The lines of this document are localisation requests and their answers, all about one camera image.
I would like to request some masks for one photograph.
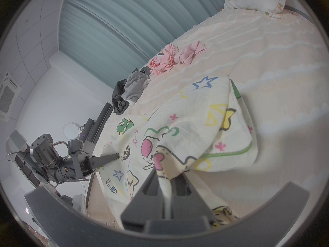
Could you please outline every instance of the pink garment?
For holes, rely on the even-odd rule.
[[[162,72],[168,72],[175,65],[175,54],[178,48],[172,44],[167,44],[163,49],[163,55],[153,57],[148,65],[152,74],[159,75]]]
[[[183,63],[189,65],[192,63],[192,58],[207,49],[200,41],[191,43],[187,45],[185,48],[179,50],[179,52],[175,55],[176,63]]]

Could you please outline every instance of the white cartoon blanket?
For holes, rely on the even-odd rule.
[[[119,118],[103,155],[120,158],[99,173],[107,196],[124,204],[153,167],[159,180],[170,180],[190,169],[249,166],[257,156],[249,113],[228,76],[201,77],[148,116]]]

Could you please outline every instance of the bed sheet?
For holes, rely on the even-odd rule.
[[[329,54],[319,31],[287,11],[276,19],[253,10],[225,9],[173,44],[181,48],[196,40],[207,50],[189,66],[178,64],[170,72],[151,75],[136,104],[124,115],[110,116],[94,154],[99,156],[108,142],[111,122],[127,115],[142,115],[146,121],[175,94],[183,97],[180,90],[195,78],[229,75],[253,120],[258,156],[249,168],[197,174],[240,216],[293,181],[310,191],[302,221],[329,176]],[[116,211],[115,203],[109,205]]]

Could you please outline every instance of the curtain fold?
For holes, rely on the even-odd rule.
[[[59,47],[114,88],[225,0],[64,0]]]

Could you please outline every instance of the pile of clothes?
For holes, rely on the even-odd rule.
[[[127,79],[117,82],[112,94],[114,112],[123,114],[129,104],[135,104],[149,84],[151,74],[159,75],[170,71],[178,63],[189,65],[193,57],[205,49],[206,47],[200,41],[191,43],[183,49],[167,44],[162,52],[150,60],[147,66],[140,71],[135,69]]]

